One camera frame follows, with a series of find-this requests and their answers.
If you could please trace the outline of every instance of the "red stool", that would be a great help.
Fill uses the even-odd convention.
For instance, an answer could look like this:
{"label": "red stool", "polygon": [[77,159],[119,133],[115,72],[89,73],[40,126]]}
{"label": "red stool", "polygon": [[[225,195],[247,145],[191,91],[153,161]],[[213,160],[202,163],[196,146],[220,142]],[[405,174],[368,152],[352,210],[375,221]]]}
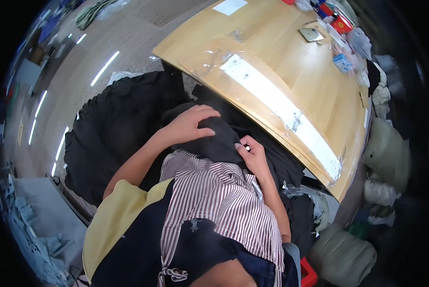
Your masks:
{"label": "red stool", "polygon": [[301,260],[301,286],[302,287],[312,287],[318,281],[318,275],[310,266],[307,261],[307,258],[302,258]]}

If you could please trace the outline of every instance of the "striped shirt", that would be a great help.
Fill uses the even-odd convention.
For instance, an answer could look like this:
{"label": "striped shirt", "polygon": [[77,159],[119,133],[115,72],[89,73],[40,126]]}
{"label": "striped shirt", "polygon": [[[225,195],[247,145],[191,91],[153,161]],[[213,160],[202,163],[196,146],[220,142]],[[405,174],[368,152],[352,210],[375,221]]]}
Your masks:
{"label": "striped shirt", "polygon": [[243,245],[253,255],[275,264],[275,284],[281,286],[284,251],[272,211],[256,195],[254,175],[244,174],[235,164],[213,163],[184,150],[169,154],[162,165],[160,181],[175,178],[161,237],[162,271],[173,281],[187,279],[187,272],[168,266],[184,221],[204,218],[216,224],[214,231]]}

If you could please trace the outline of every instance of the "woman's left hand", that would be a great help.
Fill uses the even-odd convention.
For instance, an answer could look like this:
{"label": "woman's left hand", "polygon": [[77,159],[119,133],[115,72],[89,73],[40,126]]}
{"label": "woman's left hand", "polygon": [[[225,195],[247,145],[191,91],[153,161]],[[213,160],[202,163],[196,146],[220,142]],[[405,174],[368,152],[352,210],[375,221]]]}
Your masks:
{"label": "woman's left hand", "polygon": [[193,106],[177,116],[159,132],[161,132],[161,136],[168,146],[213,136],[215,135],[214,130],[210,128],[199,129],[198,123],[206,118],[220,116],[221,114],[210,106]]}

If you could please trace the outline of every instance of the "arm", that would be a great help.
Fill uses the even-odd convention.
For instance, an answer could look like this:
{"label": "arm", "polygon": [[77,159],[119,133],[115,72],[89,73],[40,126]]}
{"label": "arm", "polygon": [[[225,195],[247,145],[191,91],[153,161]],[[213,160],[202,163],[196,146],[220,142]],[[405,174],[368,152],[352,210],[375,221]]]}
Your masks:
{"label": "arm", "polygon": [[198,123],[206,118],[220,117],[219,112],[210,106],[193,106],[181,113],[169,125],[161,128],[125,164],[123,164],[103,194],[103,200],[110,195],[119,180],[126,180],[139,186],[155,158],[167,147],[198,138],[213,136],[210,128],[198,128]]}
{"label": "arm", "polygon": [[276,190],[275,181],[270,173],[267,159],[265,158],[264,147],[247,135],[240,140],[242,145],[248,145],[250,152],[241,144],[235,144],[235,149],[245,160],[245,164],[251,172],[256,175],[257,181],[261,185],[264,196],[264,203],[275,215],[278,228],[281,233],[283,243],[291,242],[291,227],[289,225],[288,215],[285,206],[281,202],[280,195]]}

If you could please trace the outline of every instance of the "yellow fabric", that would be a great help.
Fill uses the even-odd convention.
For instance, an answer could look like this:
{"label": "yellow fabric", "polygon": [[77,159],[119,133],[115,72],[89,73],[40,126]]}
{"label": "yellow fabric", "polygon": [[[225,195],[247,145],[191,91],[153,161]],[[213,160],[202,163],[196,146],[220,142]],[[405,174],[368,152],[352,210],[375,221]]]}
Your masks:
{"label": "yellow fabric", "polygon": [[162,181],[145,192],[126,180],[120,180],[114,191],[103,200],[85,233],[82,262],[85,275],[91,278],[100,262],[131,226],[140,212],[165,196],[172,179]]}

